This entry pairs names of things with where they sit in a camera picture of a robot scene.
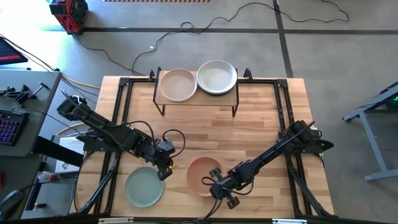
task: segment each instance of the wooden table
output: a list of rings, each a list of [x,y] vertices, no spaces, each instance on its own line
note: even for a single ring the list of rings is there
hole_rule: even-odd
[[[112,118],[119,78],[104,77],[99,93],[96,112],[108,119]],[[288,79],[288,83],[295,119],[311,122],[312,115],[304,80],[293,78]],[[157,138],[167,129],[179,129],[186,135],[187,146],[185,151],[174,159],[174,173],[165,180],[163,196],[149,208],[133,207],[124,198],[124,184],[128,175],[140,166],[149,166],[142,159],[124,153],[119,167],[111,215],[113,217],[204,217],[212,208],[214,199],[196,196],[187,188],[185,175],[189,164],[198,157],[210,156],[220,162],[225,172],[241,161],[256,157],[273,145],[280,128],[274,87],[265,84],[239,84],[240,104],[235,118],[231,117],[231,108],[216,106],[171,106],[167,108],[165,116],[161,116],[152,102],[153,94],[153,83],[134,84],[127,121],[139,119],[147,121],[153,127]],[[123,106],[122,103],[118,122],[121,120]],[[138,124],[134,127],[149,132],[144,125]],[[170,133],[168,136],[178,151],[182,138],[179,134]],[[76,191],[78,207],[81,207],[97,188],[103,157],[103,152],[96,152],[82,167]],[[321,161],[314,155],[304,154],[303,164],[309,189],[323,207],[333,213]],[[298,186],[297,188],[300,208],[304,211],[302,193]],[[105,189],[103,208],[107,196],[108,189]],[[230,210],[224,202],[212,217],[294,217],[284,156],[263,167],[256,177],[251,194],[239,196],[239,199],[241,204],[235,209]]]

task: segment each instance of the light green bowl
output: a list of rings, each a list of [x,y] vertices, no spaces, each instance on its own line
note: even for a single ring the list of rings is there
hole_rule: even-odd
[[[127,178],[124,195],[133,206],[147,208],[160,199],[163,190],[164,182],[159,180],[157,171],[151,167],[140,167]]]

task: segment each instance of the gray floor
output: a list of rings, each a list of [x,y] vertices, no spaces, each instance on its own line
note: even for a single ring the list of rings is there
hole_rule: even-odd
[[[35,12],[40,13],[33,15],[32,11],[24,9],[25,16],[30,19],[2,23],[1,33],[47,63],[76,80],[94,85],[101,85],[104,75],[131,74],[109,62],[104,54],[84,49],[72,36],[42,31],[43,27],[58,25],[49,15],[45,1],[33,4],[33,1],[14,0],[3,6],[0,3],[0,21],[15,12],[17,6],[13,2],[24,2],[32,7],[39,5]],[[212,3],[193,5],[89,0],[91,12],[86,26],[179,27],[181,22],[190,21],[203,27],[216,16],[232,16],[239,6],[247,2],[251,1],[212,0]],[[260,2],[272,5],[271,0]],[[334,2],[349,13],[349,23],[298,24],[282,16],[285,29],[398,29],[398,1]],[[336,7],[318,0],[279,0],[279,4],[281,10],[295,19],[345,19]],[[262,6],[249,6],[232,23],[218,21],[213,27],[276,29],[276,24],[274,11]],[[154,46],[161,35],[163,33],[86,32],[80,39],[89,47],[106,49],[113,59],[131,66],[134,58]],[[326,175],[335,213],[344,218],[397,222],[398,179],[365,182],[364,174],[379,170],[374,154],[360,121],[346,124],[341,117],[366,104],[384,87],[397,81],[398,36],[287,34],[286,41],[294,77],[305,79],[316,126],[323,131],[325,139],[335,143],[335,147],[325,153]],[[229,61],[240,72],[249,67],[256,77],[286,77],[278,34],[171,35],[162,41],[156,53],[140,58],[135,68],[145,73],[157,66],[196,70],[204,62],[214,59]],[[32,63],[26,66],[41,69]],[[64,84],[61,88],[75,94]],[[62,100],[61,93],[57,93],[50,114],[57,116],[55,108]],[[382,119],[372,118],[374,123],[383,127],[389,122],[381,122]],[[46,138],[64,128],[50,118],[46,119],[44,126],[41,135]],[[391,136],[392,132],[379,127],[376,135]],[[397,168],[398,153],[394,151],[397,143],[394,138],[388,139],[388,143],[381,142],[384,157],[389,167]],[[60,210],[57,208],[53,214],[63,213]]]

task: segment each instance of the black metal frame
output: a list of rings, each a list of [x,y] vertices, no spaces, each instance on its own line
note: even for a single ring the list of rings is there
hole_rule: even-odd
[[[123,93],[123,89],[125,86],[127,86],[127,96],[126,96],[126,101],[124,102],[124,111],[123,111],[123,116],[122,116],[122,123],[125,123],[127,121],[127,116],[128,116],[128,112],[129,112],[129,106],[130,106],[130,101],[131,101],[131,94],[132,94],[132,88],[134,83],[154,83],[155,84],[155,90],[154,90],[154,97],[153,97],[153,102],[155,103],[157,109],[159,110],[159,112],[161,113],[162,116],[164,116],[164,105],[162,110],[159,108],[158,104],[155,102],[155,98],[156,98],[156,91],[157,91],[157,84],[158,84],[158,77],[159,77],[159,73],[162,69],[160,67],[157,68],[157,75],[155,76],[155,73],[153,70],[150,71],[150,76],[149,78],[120,78],[119,81],[119,88],[118,88],[118,93],[116,95],[116,102],[114,105],[114,113],[113,113],[113,117],[112,117],[112,121],[116,122],[117,117],[118,117],[118,113],[119,113],[119,109],[120,109],[120,104],[121,104],[121,96]],[[286,107],[287,107],[287,114],[289,117],[289,123],[293,124],[294,123],[294,116],[293,116],[293,109],[292,109],[292,104],[290,101],[290,95],[289,95],[289,87],[287,84],[287,80],[286,79],[253,79],[252,77],[252,73],[250,71],[250,69],[246,69],[243,75],[244,78],[247,79],[239,79],[237,82],[237,101],[239,104],[239,90],[238,90],[238,83],[253,83],[253,84],[270,84],[274,86],[274,91],[275,91],[275,98],[276,98],[276,103],[277,103],[277,110],[278,110],[278,115],[279,115],[279,123],[280,123],[280,133],[283,133],[285,128],[286,128],[286,124],[285,124],[285,120],[284,120],[284,111],[283,111],[283,107],[282,107],[282,98],[280,97],[280,89],[283,89],[284,95],[285,95],[285,102],[286,102]],[[236,106],[236,108],[233,108],[233,114],[234,112],[236,112],[238,108],[238,105]],[[106,152],[106,155],[104,157],[104,164],[103,164],[103,170],[101,171],[101,173],[106,173],[106,171],[108,170],[108,165],[109,165],[109,159],[110,159],[110,155],[111,152]],[[303,163],[302,163],[302,158],[300,156],[300,154],[286,154],[285,158],[286,158],[286,164],[287,164],[287,168],[288,168],[288,177],[289,177],[289,184],[290,184],[290,191],[292,194],[292,203],[293,203],[293,208],[294,208],[294,214],[295,217],[302,215],[302,212],[300,211],[300,206],[299,206],[299,200],[297,197],[297,191],[296,191],[296,187],[295,187],[295,179],[294,177],[291,175],[290,171],[289,171],[289,162],[292,160],[292,156],[296,157],[297,160],[297,164],[298,164],[298,176],[303,180],[303,183],[306,184],[305,182],[305,176],[304,176],[304,169],[303,169]],[[104,210],[104,213],[107,215],[111,214],[111,209],[112,209],[112,204],[113,204],[113,197],[114,197],[114,191],[116,188],[116,178],[117,178],[117,171],[118,171],[118,167],[119,164],[116,168],[116,173],[114,175],[114,177],[111,180],[111,184],[109,186],[109,192],[108,192],[108,200],[107,200],[107,206]],[[102,197],[98,197],[98,200],[96,202],[97,207],[95,207],[95,213],[100,213],[99,208],[101,206],[101,200]],[[306,198],[306,196],[304,196],[304,201],[305,201],[305,212],[307,215],[311,215],[312,211],[311,211],[311,207],[310,204],[308,202],[308,199]],[[165,221],[184,221],[184,220],[189,220],[189,218],[153,218],[153,217],[135,217],[134,221],[136,222],[154,222],[154,221],[159,221],[159,220],[165,220]],[[229,219],[229,218],[223,218],[223,219],[211,219],[212,222],[234,222],[236,219]],[[244,222],[264,222],[264,221],[269,221],[269,219],[253,219],[253,218],[240,218],[238,219],[240,222],[244,221]]]
[[[160,108],[159,108],[159,104],[157,104],[157,102],[156,102],[157,86],[158,86],[158,84],[159,84],[159,75],[160,75],[160,71],[162,71],[162,69],[161,69],[160,67],[157,67],[157,73],[156,73],[156,76],[155,76],[154,71],[151,70],[151,71],[150,71],[150,76],[149,76],[149,78],[151,79],[152,77],[155,77],[155,89],[154,89],[154,97],[153,97],[153,100],[152,100],[152,101],[154,102],[154,104],[155,104],[157,110],[159,111],[159,113],[160,113],[162,116],[164,116],[164,113],[165,113],[165,105],[162,105],[162,109],[160,109]],[[239,106],[239,82],[236,82],[235,86],[236,86],[236,105],[235,105],[235,106],[232,106],[232,117],[233,117],[233,118],[235,117],[236,112],[237,112],[237,110],[238,110],[238,106]]]

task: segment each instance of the rgb keyboard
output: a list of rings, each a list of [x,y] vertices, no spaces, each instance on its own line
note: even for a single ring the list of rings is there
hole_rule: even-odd
[[[15,146],[29,113],[0,110],[0,145]]]

